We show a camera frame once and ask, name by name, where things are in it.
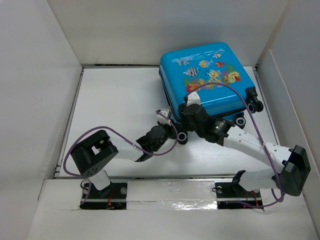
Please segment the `blue hard-shell suitcase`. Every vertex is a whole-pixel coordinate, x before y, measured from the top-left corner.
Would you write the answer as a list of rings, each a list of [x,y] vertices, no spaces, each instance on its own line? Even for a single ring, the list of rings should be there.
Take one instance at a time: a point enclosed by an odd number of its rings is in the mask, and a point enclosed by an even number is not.
[[[178,131],[178,143],[188,142],[194,127],[187,122],[186,96],[197,93],[212,119],[223,118],[243,129],[244,111],[262,112],[255,84],[224,42],[210,43],[165,53],[159,75]]]

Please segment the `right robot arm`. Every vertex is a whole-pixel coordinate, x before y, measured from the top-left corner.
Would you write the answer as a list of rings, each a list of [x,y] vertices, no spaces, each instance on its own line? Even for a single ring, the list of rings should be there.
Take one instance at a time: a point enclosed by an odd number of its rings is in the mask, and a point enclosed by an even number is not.
[[[301,194],[311,171],[307,152],[302,146],[289,148],[260,141],[229,120],[209,116],[198,104],[187,106],[180,117],[183,125],[207,142],[237,150],[269,166],[258,171],[240,170],[231,184],[235,196],[242,197],[260,189],[279,189],[294,197]]]

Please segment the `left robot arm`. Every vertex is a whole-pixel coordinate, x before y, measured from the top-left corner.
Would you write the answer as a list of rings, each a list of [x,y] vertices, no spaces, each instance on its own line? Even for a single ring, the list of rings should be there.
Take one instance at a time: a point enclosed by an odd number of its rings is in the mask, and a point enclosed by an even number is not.
[[[172,124],[155,125],[136,143],[128,142],[123,137],[111,138],[102,127],[97,132],[75,144],[69,154],[71,155],[80,175],[88,179],[91,189],[100,198],[107,198],[112,191],[112,182],[104,167],[114,158],[144,162],[154,156],[163,156],[172,151],[157,153],[168,139],[175,143],[186,144],[188,134],[178,132]]]

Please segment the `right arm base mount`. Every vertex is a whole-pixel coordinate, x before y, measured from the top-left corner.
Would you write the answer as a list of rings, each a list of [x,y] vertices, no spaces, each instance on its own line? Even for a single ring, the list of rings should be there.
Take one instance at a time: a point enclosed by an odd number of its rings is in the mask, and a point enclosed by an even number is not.
[[[211,189],[216,194],[218,210],[253,209],[263,205],[260,191],[246,191],[239,185],[245,170],[239,171],[231,182],[215,182]]]

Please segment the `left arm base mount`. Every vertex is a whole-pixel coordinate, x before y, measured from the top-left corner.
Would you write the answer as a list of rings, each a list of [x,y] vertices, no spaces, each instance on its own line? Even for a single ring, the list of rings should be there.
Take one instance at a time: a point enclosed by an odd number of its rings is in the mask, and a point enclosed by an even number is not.
[[[82,182],[82,196],[79,207],[83,210],[126,210],[127,191],[126,182],[114,182],[105,190],[97,190],[92,184],[90,191],[89,183]]]

